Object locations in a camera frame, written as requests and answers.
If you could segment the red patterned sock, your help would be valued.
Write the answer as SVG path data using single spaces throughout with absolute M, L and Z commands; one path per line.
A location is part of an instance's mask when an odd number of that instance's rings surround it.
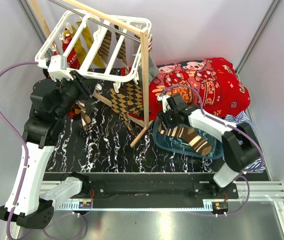
M 62 43 L 62 50 L 65 52 L 65 50 L 67 49 L 67 47 L 69 46 L 69 44 L 72 40 L 72 36 L 70 34 L 70 31 L 67 28 L 65 28 L 64 32 L 60 33 L 59 39 L 61 40 L 61 43 Z M 79 69 L 80 68 L 80 62 L 79 62 L 77 53 L 74 50 L 74 48 L 72 48 L 72 50 L 70 51 L 70 53 L 66 57 L 66 59 L 67 59 L 67 64 L 70 68 L 72 68 L 72 69 Z

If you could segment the yellow sock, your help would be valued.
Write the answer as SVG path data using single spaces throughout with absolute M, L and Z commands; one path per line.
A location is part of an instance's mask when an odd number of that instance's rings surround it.
M 90 50 L 94 41 L 93 41 L 93 38 L 92 38 L 92 35 L 91 35 L 91 32 L 90 32 L 88 26 L 86 26 L 82 30 L 81 35 L 82 35 L 82 37 L 83 37 L 83 39 L 85 41 L 87 49 Z M 86 56 L 87 56 L 87 52 L 82 47 L 82 48 L 79 48 L 78 51 L 76 50 L 76 54 L 77 54 L 77 58 L 78 58 L 78 61 L 80 63 L 80 66 L 81 66 L 83 64 Z M 105 67 L 104 62 L 103 62 L 102 58 L 100 57 L 100 55 L 98 53 L 94 56 L 92 62 L 99 68 L 104 68 Z

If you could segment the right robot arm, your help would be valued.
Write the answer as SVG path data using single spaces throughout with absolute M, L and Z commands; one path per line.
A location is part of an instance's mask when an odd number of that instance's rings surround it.
M 202 130 L 222 143 L 225 162 L 214 174 L 209 185 L 210 195 L 221 198 L 227 187 L 244 174 L 248 165 L 263 158 L 253 129 L 247 123 L 233 124 L 205 111 L 202 105 L 188 105 L 180 94 L 158 96 L 162 110 L 158 131 L 162 135 L 184 139 L 197 153 L 208 144 L 196 129 Z

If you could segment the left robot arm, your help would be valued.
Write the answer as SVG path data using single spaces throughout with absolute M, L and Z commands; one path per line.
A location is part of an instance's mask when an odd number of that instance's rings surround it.
M 21 135 L 21 162 L 11 195 L 0 206 L 0 220 L 42 230 L 60 205 L 73 196 L 85 198 L 90 193 L 89 177 L 76 172 L 45 193 L 40 189 L 65 118 L 77 101 L 92 97 L 97 84 L 96 79 L 72 71 L 71 79 L 46 78 L 33 86 L 30 115 Z

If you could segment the clear plastic basket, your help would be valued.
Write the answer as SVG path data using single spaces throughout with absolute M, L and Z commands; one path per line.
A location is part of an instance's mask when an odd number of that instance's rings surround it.
M 171 151 L 171 152 L 176 152 L 179 154 L 188 155 L 188 156 L 193 156 L 197 158 L 213 159 L 213 160 L 219 159 L 224 155 L 222 142 L 220 142 L 215 137 L 211 136 L 210 134 L 208 134 L 207 132 L 203 130 L 195 128 L 195 131 L 211 144 L 212 149 L 208 155 L 200 155 L 196 153 L 186 141 L 178 137 L 166 136 L 166 135 L 160 134 L 158 132 L 159 124 L 161 124 L 161 122 L 158 118 L 156 118 L 154 122 L 154 126 L 153 126 L 152 136 L 153 136 L 154 143 L 161 149 Z M 178 127 L 190 128 L 186 125 L 183 125 L 183 126 L 180 125 Z

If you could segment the brown argyle sock hanging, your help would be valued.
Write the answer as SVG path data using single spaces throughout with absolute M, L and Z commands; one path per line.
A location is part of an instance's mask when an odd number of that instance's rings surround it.
M 119 89 L 118 93 L 112 87 L 110 89 L 111 96 L 111 109 L 118 113 L 124 120 L 124 124 L 130 134 L 134 134 L 134 130 L 131 126 L 128 118 L 128 93 L 126 89 Z

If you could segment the grey sock hanging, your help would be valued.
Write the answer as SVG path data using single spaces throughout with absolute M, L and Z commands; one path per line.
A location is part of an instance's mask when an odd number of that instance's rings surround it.
M 153 35 L 149 35 L 148 39 L 148 81 L 149 83 L 159 74 L 159 69 L 153 59 L 152 55 L 153 48 Z

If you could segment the red cartoon print blanket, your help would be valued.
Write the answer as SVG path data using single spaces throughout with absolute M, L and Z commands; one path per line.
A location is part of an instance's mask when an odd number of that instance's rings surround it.
M 250 105 L 247 88 L 238 80 L 233 64 L 222 57 L 186 60 L 158 65 L 159 74 L 149 85 L 149 118 L 162 110 L 157 96 L 179 94 L 189 105 L 203 105 L 205 111 L 224 118 L 236 116 Z

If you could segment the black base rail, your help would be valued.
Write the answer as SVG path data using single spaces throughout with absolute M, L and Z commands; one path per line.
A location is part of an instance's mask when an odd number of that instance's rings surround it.
M 63 196 L 57 210 L 211 212 L 240 200 L 235 183 L 219 190 L 211 173 L 83 173 L 84 191 Z

